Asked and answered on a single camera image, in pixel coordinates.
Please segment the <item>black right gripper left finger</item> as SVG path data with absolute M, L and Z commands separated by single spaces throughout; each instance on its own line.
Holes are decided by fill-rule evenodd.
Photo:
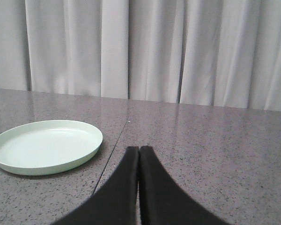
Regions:
M 134 225 L 139 147 L 127 147 L 110 178 L 85 203 L 55 225 Z

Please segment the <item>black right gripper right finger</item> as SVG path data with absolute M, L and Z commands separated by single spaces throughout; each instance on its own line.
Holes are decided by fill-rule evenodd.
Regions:
M 140 148 L 140 215 L 143 225 L 226 225 L 189 197 L 150 146 Z

